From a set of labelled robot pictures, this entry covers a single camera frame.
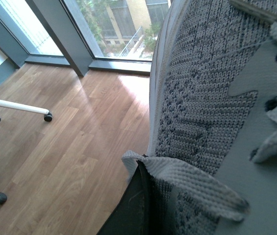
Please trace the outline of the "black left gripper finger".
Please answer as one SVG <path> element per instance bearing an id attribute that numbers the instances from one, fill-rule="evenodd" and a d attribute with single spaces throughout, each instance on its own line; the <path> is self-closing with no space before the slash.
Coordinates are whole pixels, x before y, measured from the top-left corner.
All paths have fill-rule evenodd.
<path id="1" fill-rule="evenodd" d="M 150 175 L 138 166 L 112 214 L 97 232 L 99 235 L 148 235 L 150 233 Z"/>

